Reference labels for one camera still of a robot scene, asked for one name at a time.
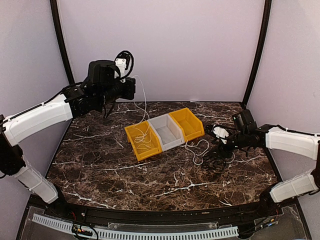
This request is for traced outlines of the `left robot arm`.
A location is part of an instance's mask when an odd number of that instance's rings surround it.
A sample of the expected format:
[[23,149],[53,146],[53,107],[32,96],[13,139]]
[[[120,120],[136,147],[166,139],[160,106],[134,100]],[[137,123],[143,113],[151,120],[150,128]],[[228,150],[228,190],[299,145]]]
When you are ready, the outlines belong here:
[[136,81],[129,77],[132,57],[89,63],[84,81],[64,87],[47,101],[12,116],[0,117],[0,171],[12,176],[38,195],[60,218],[71,213],[58,188],[26,160],[19,143],[61,122],[82,117],[91,111],[102,112],[117,99],[132,100]]

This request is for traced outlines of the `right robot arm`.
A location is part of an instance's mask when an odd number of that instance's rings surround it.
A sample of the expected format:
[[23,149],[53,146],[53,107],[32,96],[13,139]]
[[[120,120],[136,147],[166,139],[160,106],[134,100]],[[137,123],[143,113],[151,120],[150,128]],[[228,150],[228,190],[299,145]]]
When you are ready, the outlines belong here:
[[282,150],[305,156],[316,162],[315,168],[266,188],[255,205],[255,213],[266,217],[285,200],[320,191],[320,135],[291,130],[281,125],[258,126],[246,109],[232,116],[234,127],[214,124],[208,132],[220,143],[213,149],[218,159],[230,158],[235,150],[247,153],[251,148]]

